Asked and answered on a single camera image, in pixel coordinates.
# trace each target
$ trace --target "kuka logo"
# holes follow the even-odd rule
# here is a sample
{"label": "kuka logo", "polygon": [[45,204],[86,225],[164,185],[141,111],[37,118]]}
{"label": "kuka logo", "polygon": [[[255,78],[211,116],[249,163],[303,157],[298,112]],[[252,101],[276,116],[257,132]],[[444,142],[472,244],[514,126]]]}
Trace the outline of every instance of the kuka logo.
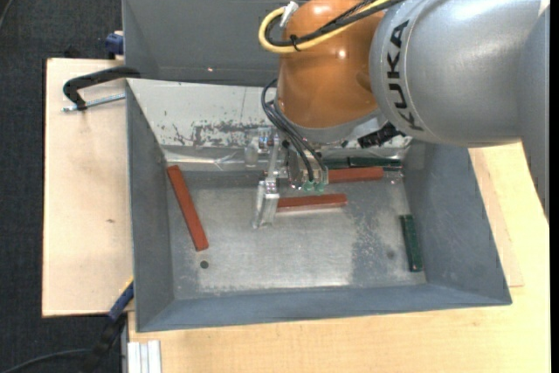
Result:
{"label": "kuka logo", "polygon": [[408,101],[405,99],[402,86],[400,86],[400,72],[398,71],[398,63],[400,62],[400,48],[402,47],[402,33],[404,32],[405,27],[408,26],[409,22],[409,20],[406,20],[405,22],[395,27],[394,30],[392,30],[390,42],[397,47],[398,53],[394,58],[392,58],[390,51],[388,51],[386,60],[388,61],[390,69],[388,72],[386,72],[386,75],[389,79],[389,89],[392,92],[397,93],[397,100],[394,101],[394,107],[396,109],[403,109],[402,112],[398,111],[398,113],[410,125],[411,129],[423,131],[423,128],[416,124],[416,118],[413,116],[413,113],[409,110],[406,110],[408,109]]}

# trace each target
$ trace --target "wooden board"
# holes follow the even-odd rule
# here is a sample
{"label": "wooden board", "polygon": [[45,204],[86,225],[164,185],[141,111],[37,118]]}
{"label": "wooden board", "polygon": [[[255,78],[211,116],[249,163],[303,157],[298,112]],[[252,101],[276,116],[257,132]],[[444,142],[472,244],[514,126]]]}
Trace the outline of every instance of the wooden board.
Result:
{"label": "wooden board", "polygon": [[[45,99],[43,316],[105,313],[132,275],[125,103],[64,113],[64,83],[121,61],[49,59]],[[124,81],[83,91],[121,93]]]}

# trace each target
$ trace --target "metal bracket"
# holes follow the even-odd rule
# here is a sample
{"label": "metal bracket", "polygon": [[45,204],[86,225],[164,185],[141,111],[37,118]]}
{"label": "metal bracket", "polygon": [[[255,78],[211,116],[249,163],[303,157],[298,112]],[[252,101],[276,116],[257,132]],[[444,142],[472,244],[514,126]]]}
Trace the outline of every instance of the metal bracket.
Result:
{"label": "metal bracket", "polygon": [[278,155],[280,153],[280,139],[277,135],[273,137],[273,148],[270,153],[268,172],[266,178],[259,181],[256,195],[256,208],[252,227],[258,229],[263,225],[271,224],[276,215],[280,194],[278,193],[277,179],[280,170],[278,169]]}

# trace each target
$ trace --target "red stick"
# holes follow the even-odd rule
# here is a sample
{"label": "red stick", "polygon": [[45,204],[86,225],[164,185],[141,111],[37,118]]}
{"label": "red stick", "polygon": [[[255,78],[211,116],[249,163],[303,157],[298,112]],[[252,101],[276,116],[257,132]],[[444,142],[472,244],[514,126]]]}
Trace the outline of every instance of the red stick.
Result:
{"label": "red stick", "polygon": [[176,166],[167,168],[167,175],[175,191],[176,200],[178,201],[181,211],[183,212],[184,221],[189,229],[190,237],[194,243],[194,247],[197,252],[207,249],[210,245],[208,244],[208,239],[200,222],[200,218],[194,208],[194,201],[190,196],[188,187],[183,178],[183,173]]}
{"label": "red stick", "polygon": [[384,176],[383,167],[342,168],[328,171],[329,183],[377,181]]}
{"label": "red stick", "polygon": [[317,210],[343,207],[348,203],[348,197],[342,193],[321,196],[282,197],[278,201],[278,212]]}

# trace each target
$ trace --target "wooden table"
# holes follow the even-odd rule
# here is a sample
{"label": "wooden table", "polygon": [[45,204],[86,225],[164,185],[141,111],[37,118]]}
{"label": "wooden table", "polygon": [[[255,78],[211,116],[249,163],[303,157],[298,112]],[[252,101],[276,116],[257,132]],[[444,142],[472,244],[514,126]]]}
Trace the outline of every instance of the wooden table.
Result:
{"label": "wooden table", "polygon": [[[106,312],[131,274],[124,104],[59,111],[64,80],[114,64],[48,61],[44,316]],[[549,225],[521,146],[471,156],[513,305],[140,334],[131,312],[129,339],[159,339],[164,373],[550,371]]]}

